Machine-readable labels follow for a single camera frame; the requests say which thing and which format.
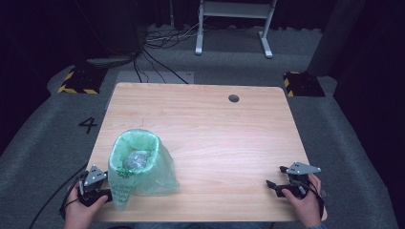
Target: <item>table top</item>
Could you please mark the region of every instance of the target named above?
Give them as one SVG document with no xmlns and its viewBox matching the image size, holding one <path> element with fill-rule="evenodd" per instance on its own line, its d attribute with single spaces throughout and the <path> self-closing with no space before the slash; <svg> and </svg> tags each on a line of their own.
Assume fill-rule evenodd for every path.
<svg viewBox="0 0 405 229">
<path fill-rule="evenodd" d="M 239 101 L 231 102 L 231 94 Z M 131 196 L 122 212 L 107 203 L 95 220 L 297 220 L 287 201 L 266 187 L 267 179 L 288 184 L 279 166 L 309 163 L 282 89 L 119 83 L 89 167 L 107 171 L 118 136 L 137 128 L 161 139 L 174 159 L 180 190 Z"/>
</svg>

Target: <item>human hand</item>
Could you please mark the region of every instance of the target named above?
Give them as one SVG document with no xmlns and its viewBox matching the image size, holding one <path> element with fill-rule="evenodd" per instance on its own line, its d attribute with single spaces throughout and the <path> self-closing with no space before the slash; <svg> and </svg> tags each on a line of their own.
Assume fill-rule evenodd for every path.
<svg viewBox="0 0 405 229">
<path fill-rule="evenodd" d="M 99 198 L 92 206 L 86 207 L 83 205 L 77 196 L 78 182 L 69 194 L 66 206 L 66 216 L 65 216 L 65 229 L 87 229 L 92 224 L 93 216 L 96 212 L 104 205 L 107 201 L 107 196 L 102 196 Z"/>
<path fill-rule="evenodd" d="M 315 186 L 318 195 L 320 195 L 321 180 L 314 174 L 309 174 L 309 182 Z M 296 198 L 295 195 L 288 189 L 283 189 L 282 192 L 288 202 L 292 205 L 292 207 L 294 207 L 294 212 L 298 219 L 300 219 L 307 228 L 322 224 L 318 199 L 313 192 L 308 191 L 307 195 L 303 199 Z"/>
</svg>

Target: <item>metal stand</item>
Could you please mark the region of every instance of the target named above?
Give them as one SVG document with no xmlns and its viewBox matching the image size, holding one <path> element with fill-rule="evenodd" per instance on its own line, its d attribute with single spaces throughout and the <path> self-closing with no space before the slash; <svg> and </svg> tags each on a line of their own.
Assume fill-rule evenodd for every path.
<svg viewBox="0 0 405 229">
<path fill-rule="evenodd" d="M 267 58 L 273 56 L 267 41 L 268 28 L 277 0 L 272 0 L 270 4 L 247 4 L 247 3 L 230 3 L 230 2 L 210 2 L 200 1 L 199 10 L 199 32 L 197 35 L 196 54 L 203 53 L 203 17 L 204 16 L 225 16 L 225 17 L 246 17 L 262 18 L 266 20 L 265 30 L 259 31 L 260 40 Z"/>
</svg>

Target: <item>green plastic bag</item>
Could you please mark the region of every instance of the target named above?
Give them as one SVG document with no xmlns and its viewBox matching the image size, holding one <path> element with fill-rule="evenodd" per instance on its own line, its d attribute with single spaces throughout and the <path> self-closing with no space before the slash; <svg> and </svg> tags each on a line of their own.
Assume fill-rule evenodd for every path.
<svg viewBox="0 0 405 229">
<path fill-rule="evenodd" d="M 131 194 L 164 196 L 180 187 L 173 158 L 156 135 L 142 129 L 117 138 L 108 163 L 108 182 L 119 211 L 125 209 Z"/>
</svg>

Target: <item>black cable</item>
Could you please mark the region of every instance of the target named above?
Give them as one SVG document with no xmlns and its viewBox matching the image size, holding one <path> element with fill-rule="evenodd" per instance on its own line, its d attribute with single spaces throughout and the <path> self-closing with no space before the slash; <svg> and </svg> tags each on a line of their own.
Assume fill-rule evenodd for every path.
<svg viewBox="0 0 405 229">
<path fill-rule="evenodd" d="M 48 200 L 45 202 L 45 204 L 41 207 L 41 209 L 39 209 L 38 213 L 35 215 L 35 218 L 32 220 L 29 229 L 31 229 L 33 227 L 33 225 L 35 224 L 36 220 L 38 219 L 39 215 L 42 213 L 42 211 L 45 209 L 45 207 L 48 205 L 48 203 L 51 202 L 51 200 L 56 196 L 56 194 L 73 178 L 75 177 L 78 173 L 80 173 L 80 171 L 82 171 L 84 168 L 86 168 L 87 163 L 85 165 L 83 165 L 82 167 L 80 167 L 80 169 L 78 169 L 71 177 L 69 177 L 69 179 L 67 179 L 65 182 L 63 182 L 62 185 L 59 186 L 59 188 L 48 198 Z"/>
<path fill-rule="evenodd" d="M 71 203 L 76 202 L 76 201 L 78 201 L 78 198 L 77 198 L 77 199 L 74 199 L 74 200 L 72 200 L 72 201 L 70 201 L 70 202 L 68 202 L 68 203 L 65 205 L 65 208 L 66 208 L 67 206 L 69 206 Z"/>
<path fill-rule="evenodd" d="M 162 31 L 149 31 L 148 34 L 146 34 L 144 40 L 145 41 L 164 40 L 164 39 L 170 39 L 171 37 L 181 34 L 181 31 L 179 31 L 178 33 L 175 33 L 175 34 L 170 34 L 174 30 L 166 30 L 166 31 L 168 31 L 168 33 L 165 35 L 161 34 Z"/>
<path fill-rule="evenodd" d="M 159 35 L 160 35 L 160 32 L 151 31 L 145 36 L 144 45 L 151 49 L 169 49 L 175 45 L 178 45 L 181 41 L 185 41 L 185 40 L 189 39 L 191 36 L 194 36 L 196 34 L 196 31 L 192 30 L 194 27 L 188 29 L 187 31 L 180 31 L 180 32 L 170 35 L 170 33 L 173 31 L 173 30 L 171 30 L 165 36 L 155 36 L 155 32 L 157 32 Z M 151 44 L 151 42 L 157 42 L 157 41 L 161 41 L 161 44 L 160 45 Z M 174 42 L 174 44 L 165 47 L 164 45 L 168 44 L 169 42 Z"/>
<path fill-rule="evenodd" d="M 74 182 L 72 183 L 72 185 L 69 187 L 68 192 L 66 192 L 65 197 L 64 197 L 63 200 L 62 200 L 62 204 L 60 205 L 60 208 L 59 208 L 59 215 L 60 215 L 63 219 L 65 219 L 65 215 L 66 215 L 65 209 L 66 209 L 66 207 L 67 207 L 69 204 L 71 204 L 71 203 L 73 203 L 73 202 L 75 202 L 75 201 L 77 200 L 77 199 L 75 199 L 74 201 L 70 201 L 68 204 L 65 204 L 66 201 L 68 200 L 69 195 L 71 194 L 72 190 L 74 189 L 75 185 L 78 183 L 78 181 L 80 180 L 80 178 L 83 177 L 83 176 L 85 176 L 86 174 L 87 174 L 87 173 L 84 173 L 84 174 L 82 174 L 80 177 L 76 177 L 76 178 L 75 178 L 75 181 L 74 181 Z"/>
<path fill-rule="evenodd" d="M 143 53 L 143 56 L 145 56 L 145 59 L 146 59 L 147 61 L 149 61 L 149 63 L 151 63 L 153 70 L 155 70 L 155 72 L 160 76 L 160 78 L 163 80 L 163 82 L 166 83 L 166 80 L 164 80 L 163 76 L 161 76 L 161 74 L 158 72 L 158 70 L 155 69 L 155 65 L 153 64 L 153 62 L 150 61 L 150 60 L 148 59 L 148 57 L 146 57 L 145 53 Z"/>
<path fill-rule="evenodd" d="M 149 54 L 149 52 L 145 49 L 143 49 L 143 51 L 149 55 L 153 60 L 155 60 L 158 64 L 162 65 L 165 69 L 167 69 L 168 71 L 172 72 L 175 76 L 177 76 L 182 82 L 184 82 L 185 84 L 188 84 L 187 81 L 185 81 L 183 78 L 181 78 L 177 73 L 175 73 L 173 70 L 171 70 L 170 68 L 166 67 L 165 65 L 163 65 L 162 63 L 160 63 L 157 59 L 155 59 L 151 54 Z"/>
<path fill-rule="evenodd" d="M 141 73 L 141 74 L 145 75 L 146 83 L 149 83 L 149 76 L 139 69 L 139 67 L 137 65 L 137 60 L 135 60 L 135 69 L 136 69 L 137 73 Z"/>
<path fill-rule="evenodd" d="M 139 73 L 138 73 L 138 69 L 137 69 L 137 64 L 136 64 L 136 62 L 137 62 L 137 60 L 134 59 L 134 69 L 135 69 L 135 72 L 136 72 L 137 75 L 138 75 L 139 82 L 142 83 L 142 79 L 140 78 L 140 75 L 139 75 Z"/>
<path fill-rule="evenodd" d="M 321 195 L 318 194 L 318 190 L 316 189 L 315 185 L 313 185 L 310 181 L 309 184 L 311 184 L 313 186 L 313 188 L 315 190 L 313 190 L 312 188 L 310 188 L 307 184 L 303 183 L 303 182 L 297 182 L 299 185 L 302 185 L 306 188 L 308 188 L 311 192 L 313 192 L 313 194 L 316 196 L 316 199 L 318 200 L 318 205 L 319 205 L 319 214 L 320 217 L 322 218 L 324 216 L 324 206 L 325 206 L 325 202 L 322 199 Z"/>
</svg>

